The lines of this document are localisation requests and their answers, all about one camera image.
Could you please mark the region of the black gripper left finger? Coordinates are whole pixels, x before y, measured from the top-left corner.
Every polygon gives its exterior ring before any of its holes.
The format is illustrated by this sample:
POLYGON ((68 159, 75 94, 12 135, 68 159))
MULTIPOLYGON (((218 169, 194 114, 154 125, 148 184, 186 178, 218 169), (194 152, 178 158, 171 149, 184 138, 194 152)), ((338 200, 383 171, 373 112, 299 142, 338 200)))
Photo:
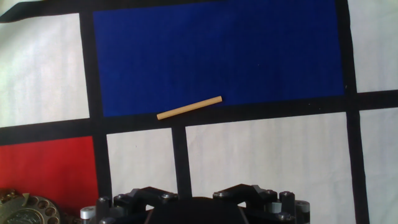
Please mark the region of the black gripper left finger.
POLYGON ((153 187, 132 189, 113 198, 100 197, 94 206, 82 208, 80 223, 145 223, 155 207, 177 200, 178 194, 153 187))

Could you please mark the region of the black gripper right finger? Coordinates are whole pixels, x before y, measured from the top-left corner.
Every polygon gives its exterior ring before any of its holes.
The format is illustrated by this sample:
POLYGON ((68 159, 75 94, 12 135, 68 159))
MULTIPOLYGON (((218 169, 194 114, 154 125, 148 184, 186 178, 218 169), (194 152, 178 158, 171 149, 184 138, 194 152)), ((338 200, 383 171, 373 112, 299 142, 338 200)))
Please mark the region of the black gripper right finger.
POLYGON ((258 185, 239 184, 213 193, 215 200, 240 205, 248 223, 310 224, 310 203, 291 191, 276 192, 258 185))

